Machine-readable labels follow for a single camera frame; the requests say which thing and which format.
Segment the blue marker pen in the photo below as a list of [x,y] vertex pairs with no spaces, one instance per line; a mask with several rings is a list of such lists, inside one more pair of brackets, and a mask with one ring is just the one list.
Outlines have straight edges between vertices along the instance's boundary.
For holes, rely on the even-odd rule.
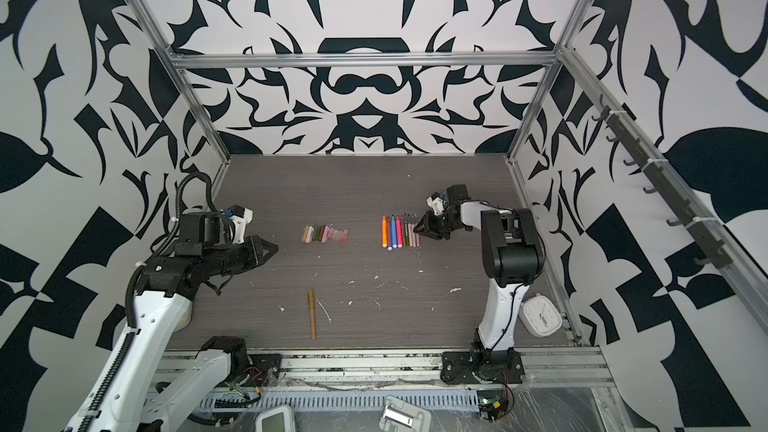
[[396,250],[399,247],[399,242],[398,242],[398,236],[397,236],[398,227],[397,227],[397,221],[395,216],[390,217],[389,228],[390,228],[389,240],[391,243],[391,249]]

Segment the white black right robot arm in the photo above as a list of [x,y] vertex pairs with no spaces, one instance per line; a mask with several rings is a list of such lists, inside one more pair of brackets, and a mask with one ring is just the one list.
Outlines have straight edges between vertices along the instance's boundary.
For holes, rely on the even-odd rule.
[[433,193],[426,204],[427,212],[415,228],[418,235],[448,240],[455,231],[480,232],[481,261],[489,292],[471,360],[478,367],[502,364],[514,352],[514,328],[523,299],[545,263],[532,211],[474,200],[464,184]]

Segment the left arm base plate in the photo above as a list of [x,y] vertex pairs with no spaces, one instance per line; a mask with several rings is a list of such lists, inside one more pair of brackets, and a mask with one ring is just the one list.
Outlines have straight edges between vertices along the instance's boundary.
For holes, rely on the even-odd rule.
[[262,387],[280,378],[282,358],[278,353],[257,353],[248,355],[248,363],[238,378],[238,384],[245,387]]

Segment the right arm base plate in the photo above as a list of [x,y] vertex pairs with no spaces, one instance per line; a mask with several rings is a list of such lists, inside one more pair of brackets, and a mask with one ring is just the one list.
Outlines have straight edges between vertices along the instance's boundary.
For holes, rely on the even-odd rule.
[[525,375],[521,355],[512,348],[443,352],[441,362],[440,380],[449,385],[521,384]]

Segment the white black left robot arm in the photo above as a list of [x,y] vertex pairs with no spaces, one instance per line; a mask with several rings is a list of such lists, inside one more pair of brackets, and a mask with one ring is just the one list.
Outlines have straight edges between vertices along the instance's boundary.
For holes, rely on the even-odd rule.
[[214,205],[208,174],[194,172],[182,179],[172,229],[158,249],[137,264],[125,293],[126,324],[67,430],[175,431],[216,386],[244,374],[251,365],[244,339],[214,336],[155,402],[146,401],[171,336],[200,287],[219,293],[213,278],[231,280],[277,254],[276,244],[246,235],[251,219],[247,208]]

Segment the orange marker pen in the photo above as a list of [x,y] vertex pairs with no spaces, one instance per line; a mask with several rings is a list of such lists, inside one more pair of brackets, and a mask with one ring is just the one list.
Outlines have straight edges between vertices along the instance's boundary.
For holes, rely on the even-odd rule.
[[381,219],[381,234],[382,234],[382,247],[390,250],[391,245],[389,242],[389,223],[388,223],[388,217],[386,215],[382,216]]

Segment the purple marker pen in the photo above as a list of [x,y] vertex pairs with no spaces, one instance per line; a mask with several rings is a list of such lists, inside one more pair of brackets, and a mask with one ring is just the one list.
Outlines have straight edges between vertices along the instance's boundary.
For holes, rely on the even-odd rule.
[[388,216],[386,220],[387,224],[387,249],[393,250],[397,246],[396,231],[393,228],[393,217]]

